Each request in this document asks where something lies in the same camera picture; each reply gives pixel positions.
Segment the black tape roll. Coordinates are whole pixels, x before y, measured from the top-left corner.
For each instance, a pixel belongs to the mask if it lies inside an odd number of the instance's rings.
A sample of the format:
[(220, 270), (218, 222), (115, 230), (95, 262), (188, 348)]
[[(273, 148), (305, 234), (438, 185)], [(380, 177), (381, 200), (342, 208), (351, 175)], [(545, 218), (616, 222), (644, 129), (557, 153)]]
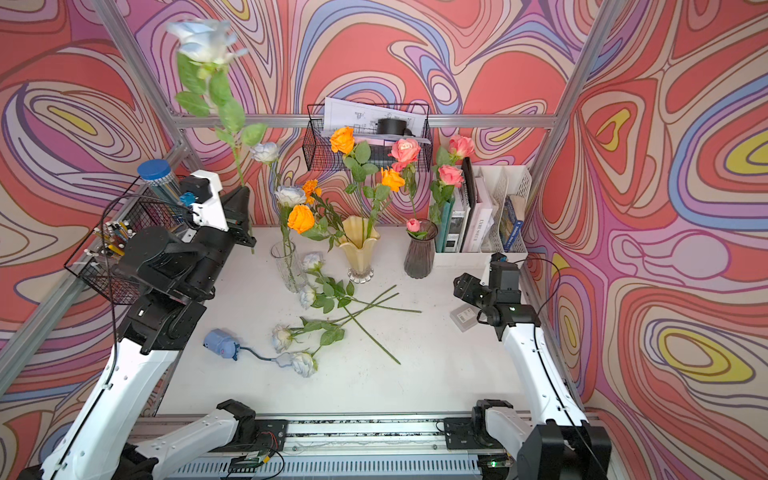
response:
[(377, 120), (376, 133), (378, 135), (411, 136), (408, 122), (399, 118), (380, 118)]

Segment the white plastic file organizer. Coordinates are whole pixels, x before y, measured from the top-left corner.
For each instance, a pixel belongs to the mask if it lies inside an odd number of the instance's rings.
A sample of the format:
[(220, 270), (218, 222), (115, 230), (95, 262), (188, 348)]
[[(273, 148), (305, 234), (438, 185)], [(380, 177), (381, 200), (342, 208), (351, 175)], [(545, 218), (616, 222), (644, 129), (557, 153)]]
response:
[[(505, 198), (508, 195), (520, 195), (527, 202), (531, 175), (524, 165), (465, 165), (466, 183), (453, 194), (455, 201), (451, 222), (442, 253), (435, 253), (435, 268), (479, 269), (487, 265), (489, 258), (496, 252), (506, 253), (511, 261), (527, 257), (527, 249), (520, 233), (511, 251), (505, 251), (499, 237), (500, 219)], [(482, 176), (491, 194), (494, 207), (491, 225), (486, 231), (479, 253), (463, 253), (467, 224), (471, 218), (470, 210), (475, 200), (474, 178)]]

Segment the orange marigold flower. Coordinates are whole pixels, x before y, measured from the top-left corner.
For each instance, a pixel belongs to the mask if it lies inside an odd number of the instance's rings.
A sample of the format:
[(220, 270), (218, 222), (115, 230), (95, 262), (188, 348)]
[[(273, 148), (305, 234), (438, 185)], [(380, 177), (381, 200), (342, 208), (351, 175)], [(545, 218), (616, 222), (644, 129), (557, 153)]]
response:
[(318, 199), (322, 198), (322, 188), (316, 179), (307, 181), (302, 190), (305, 194), (305, 203), (307, 205), (314, 205)]

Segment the pen cup with pens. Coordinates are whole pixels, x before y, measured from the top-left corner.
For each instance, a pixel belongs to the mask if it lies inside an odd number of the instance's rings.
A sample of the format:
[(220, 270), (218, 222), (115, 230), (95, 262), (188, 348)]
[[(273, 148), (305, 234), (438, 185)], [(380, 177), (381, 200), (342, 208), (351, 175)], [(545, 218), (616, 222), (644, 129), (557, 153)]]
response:
[(135, 233), (128, 221), (107, 222), (102, 227), (94, 227), (91, 235), (100, 241), (99, 246), (96, 249), (85, 249), (84, 253), (89, 257), (121, 259), (125, 255), (127, 242)]

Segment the tall white rose flower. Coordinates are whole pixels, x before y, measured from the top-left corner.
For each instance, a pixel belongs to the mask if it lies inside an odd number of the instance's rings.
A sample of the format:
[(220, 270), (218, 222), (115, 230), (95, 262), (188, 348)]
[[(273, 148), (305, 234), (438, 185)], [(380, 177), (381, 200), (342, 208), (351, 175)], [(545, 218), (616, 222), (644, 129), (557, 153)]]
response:
[(250, 153), (255, 161), (268, 168), (270, 181), (274, 187), (273, 196), (277, 208), (281, 240), (292, 241), (291, 230), (287, 227), (288, 214), (294, 206), (305, 203), (305, 194), (300, 187), (283, 185), (279, 168), (278, 146), (276, 143), (268, 142), (256, 144), (250, 148)]

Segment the large pink rose flower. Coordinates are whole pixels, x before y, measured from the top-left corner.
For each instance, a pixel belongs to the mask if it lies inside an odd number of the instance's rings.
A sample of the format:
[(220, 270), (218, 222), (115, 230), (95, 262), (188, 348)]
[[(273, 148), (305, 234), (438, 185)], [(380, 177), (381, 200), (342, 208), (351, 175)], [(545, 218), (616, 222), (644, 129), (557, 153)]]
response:
[(400, 139), (391, 148), (390, 156), (395, 160), (390, 168), (395, 169), (405, 180), (405, 189), (411, 207), (411, 218), (416, 217), (416, 194), (418, 190), (416, 173), (421, 147), (416, 140)]

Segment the pink tulip flower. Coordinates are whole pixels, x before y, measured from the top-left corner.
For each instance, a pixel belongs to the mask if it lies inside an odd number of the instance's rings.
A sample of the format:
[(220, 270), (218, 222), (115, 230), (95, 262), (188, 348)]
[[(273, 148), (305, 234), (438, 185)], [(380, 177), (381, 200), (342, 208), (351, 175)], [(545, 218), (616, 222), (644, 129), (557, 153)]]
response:
[(406, 223), (406, 229), (412, 239), (423, 240), (428, 232), (422, 228), (422, 222), (416, 218), (411, 218)]

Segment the white paper sheets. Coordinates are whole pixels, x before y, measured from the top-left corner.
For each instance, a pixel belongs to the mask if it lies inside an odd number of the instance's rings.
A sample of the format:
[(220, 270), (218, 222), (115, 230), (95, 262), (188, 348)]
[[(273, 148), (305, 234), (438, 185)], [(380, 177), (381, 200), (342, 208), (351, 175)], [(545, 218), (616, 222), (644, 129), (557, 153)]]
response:
[[(380, 118), (399, 118), (408, 122), (411, 136), (378, 135), (377, 120)], [(412, 138), (420, 144), (428, 144), (430, 133), (426, 113), (412, 113), (402, 109), (386, 108), (370, 104), (356, 103), (327, 97), (323, 106), (321, 135), (330, 138), (339, 128), (352, 127), (356, 138), (379, 142), (395, 142), (401, 138)]]

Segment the blue paperback book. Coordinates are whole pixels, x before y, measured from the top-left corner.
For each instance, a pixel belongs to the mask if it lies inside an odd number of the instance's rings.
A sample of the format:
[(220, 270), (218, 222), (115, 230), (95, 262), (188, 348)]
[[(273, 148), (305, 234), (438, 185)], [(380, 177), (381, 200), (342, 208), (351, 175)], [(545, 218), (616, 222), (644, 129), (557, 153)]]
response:
[(511, 251), (525, 221), (525, 198), (508, 195), (505, 198), (499, 226), (499, 237), (505, 251)]

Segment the large white rose flower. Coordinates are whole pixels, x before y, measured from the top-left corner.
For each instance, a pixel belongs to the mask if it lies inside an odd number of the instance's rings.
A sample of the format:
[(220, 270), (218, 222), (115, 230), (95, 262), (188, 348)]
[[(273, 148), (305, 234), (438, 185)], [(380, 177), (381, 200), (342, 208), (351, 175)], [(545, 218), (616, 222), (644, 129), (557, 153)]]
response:
[(195, 117), (218, 117), (216, 136), (232, 150), (239, 185), (245, 187), (244, 149), (259, 143), (266, 131), (262, 123), (246, 124), (245, 108), (232, 93), (230, 64), (247, 51), (233, 49), (237, 35), (225, 20), (170, 22), (166, 31), (178, 40), (176, 64), (182, 89), (175, 94), (176, 102)]

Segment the yellow fluted glass vase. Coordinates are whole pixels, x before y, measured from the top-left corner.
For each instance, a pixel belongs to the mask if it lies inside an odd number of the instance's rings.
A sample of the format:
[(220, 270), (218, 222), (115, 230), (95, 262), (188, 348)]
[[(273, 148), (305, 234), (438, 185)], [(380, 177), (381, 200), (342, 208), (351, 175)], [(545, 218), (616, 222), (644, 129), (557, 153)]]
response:
[(349, 263), (349, 280), (355, 284), (367, 283), (374, 275), (373, 254), (380, 234), (368, 218), (360, 216), (346, 218), (342, 226), (339, 247)]

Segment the blue lid pencil jar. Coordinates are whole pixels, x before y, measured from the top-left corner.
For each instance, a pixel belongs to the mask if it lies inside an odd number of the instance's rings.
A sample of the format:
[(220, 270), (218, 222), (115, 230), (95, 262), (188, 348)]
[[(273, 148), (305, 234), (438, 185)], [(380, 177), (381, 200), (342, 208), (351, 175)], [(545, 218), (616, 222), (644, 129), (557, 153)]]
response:
[(144, 161), (138, 166), (137, 173), (158, 199), (169, 205), (186, 208), (181, 200), (179, 180), (166, 160)]

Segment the clear glass vase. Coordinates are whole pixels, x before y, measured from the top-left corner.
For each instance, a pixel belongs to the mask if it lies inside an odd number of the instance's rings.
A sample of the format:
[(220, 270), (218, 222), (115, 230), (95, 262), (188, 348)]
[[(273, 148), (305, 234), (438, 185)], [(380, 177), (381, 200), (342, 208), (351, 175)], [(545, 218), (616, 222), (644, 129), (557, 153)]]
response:
[(290, 240), (280, 240), (271, 247), (270, 254), (285, 287), (292, 293), (299, 293), (307, 280), (299, 263), (295, 244)]

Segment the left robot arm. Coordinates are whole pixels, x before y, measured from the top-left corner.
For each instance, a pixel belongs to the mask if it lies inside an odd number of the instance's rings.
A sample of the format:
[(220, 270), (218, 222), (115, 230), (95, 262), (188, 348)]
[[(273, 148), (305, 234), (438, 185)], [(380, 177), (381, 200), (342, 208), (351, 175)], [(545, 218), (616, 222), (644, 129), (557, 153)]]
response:
[(130, 433), (160, 377), (185, 349), (215, 294), (233, 248), (252, 247), (248, 203), (239, 187), (219, 195), (196, 186), (180, 208), (195, 234), (188, 242), (164, 226), (139, 230), (117, 271), (143, 293), (113, 330), (114, 348), (97, 385), (64, 438), (22, 479), (164, 479), (221, 447), (260, 449), (254, 411), (236, 400), (154, 440), (132, 444)]

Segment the orange rose flower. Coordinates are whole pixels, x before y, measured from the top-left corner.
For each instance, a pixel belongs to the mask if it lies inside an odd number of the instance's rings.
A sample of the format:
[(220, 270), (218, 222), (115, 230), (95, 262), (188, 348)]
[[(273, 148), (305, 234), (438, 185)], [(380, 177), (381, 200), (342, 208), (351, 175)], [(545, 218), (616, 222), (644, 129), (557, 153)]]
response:
[(352, 175), (352, 182), (345, 188), (345, 192), (359, 193), (362, 197), (373, 200), (374, 188), (366, 184), (366, 179), (376, 174), (377, 167), (371, 162), (369, 143), (357, 142), (354, 129), (342, 127), (332, 134), (330, 144), (333, 153), (342, 155), (343, 165)]
[(386, 208), (387, 202), (393, 193), (398, 193), (405, 186), (405, 180), (395, 169), (381, 169), (381, 181), (375, 186), (364, 186), (364, 196), (371, 200), (371, 211), (365, 227), (364, 239), (373, 235), (373, 229), (380, 213)]

